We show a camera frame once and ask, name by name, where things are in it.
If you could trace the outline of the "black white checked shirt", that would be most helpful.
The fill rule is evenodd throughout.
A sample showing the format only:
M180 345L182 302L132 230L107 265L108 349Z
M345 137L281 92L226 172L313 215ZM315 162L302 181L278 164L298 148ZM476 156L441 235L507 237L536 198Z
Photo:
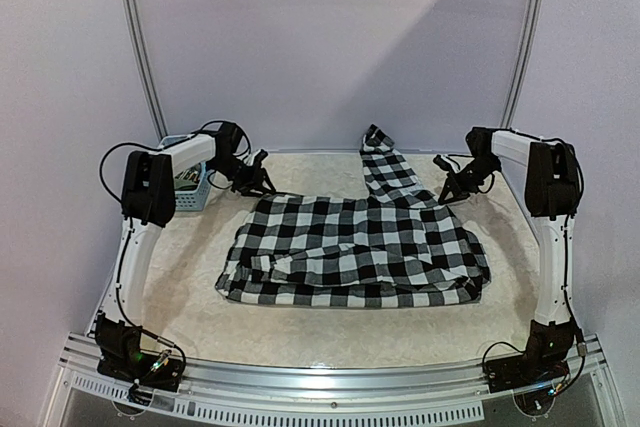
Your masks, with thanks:
M474 303L491 281L481 242L372 125L365 198L276 193L239 227L215 289L232 302L314 308Z

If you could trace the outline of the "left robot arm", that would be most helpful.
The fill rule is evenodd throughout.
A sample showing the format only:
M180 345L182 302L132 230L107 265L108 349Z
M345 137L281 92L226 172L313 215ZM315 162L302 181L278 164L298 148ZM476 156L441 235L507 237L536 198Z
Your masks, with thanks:
M122 191L109 191L123 216L122 236L109 283L95 320L95 340L102 357L128 381L148 373L148 359L139 352L140 337L154 335L141 326L143 292L155 246L176 212L175 177L198 164L205 172L224 176L231 190L246 197L275 191L263 161L244 130L230 121L214 120L167 145L131 147Z

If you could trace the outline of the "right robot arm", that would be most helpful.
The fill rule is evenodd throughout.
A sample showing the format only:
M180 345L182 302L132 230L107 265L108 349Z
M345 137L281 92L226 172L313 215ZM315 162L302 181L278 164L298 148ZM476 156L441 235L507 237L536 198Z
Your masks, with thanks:
M572 310L573 230L583 176L572 145L512 129L474 127L466 135L471 161L458 167L448 155L434 164L446 172L438 202L459 202L481 192L504 160L525 169L524 202L539 246L539 296L517 374L537 383L584 338Z

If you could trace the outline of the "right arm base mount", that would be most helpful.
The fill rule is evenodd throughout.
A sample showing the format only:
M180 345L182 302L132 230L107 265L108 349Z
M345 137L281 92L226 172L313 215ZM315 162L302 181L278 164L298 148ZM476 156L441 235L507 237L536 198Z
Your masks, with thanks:
M516 355L489 359L488 354L497 346L509 347L516 352ZM525 352L506 341L494 342L485 350L481 358L481 369L491 393L517 390L528 386L538 388L548 386L547 396L557 397L572 387L584 370L588 353L586 342L579 342L576 348L581 364L574 374L571 373L566 360L531 366L525 361Z

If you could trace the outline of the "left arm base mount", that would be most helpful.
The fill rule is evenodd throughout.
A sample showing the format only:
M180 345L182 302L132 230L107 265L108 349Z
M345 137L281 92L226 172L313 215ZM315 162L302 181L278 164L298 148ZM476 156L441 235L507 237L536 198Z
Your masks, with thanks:
M161 352L143 352L141 338L149 337L165 346ZM141 387L177 392L186 369L184 350L141 326L112 321L99 313L94 338L101 352L97 372L130 383L127 399L144 404L150 396Z

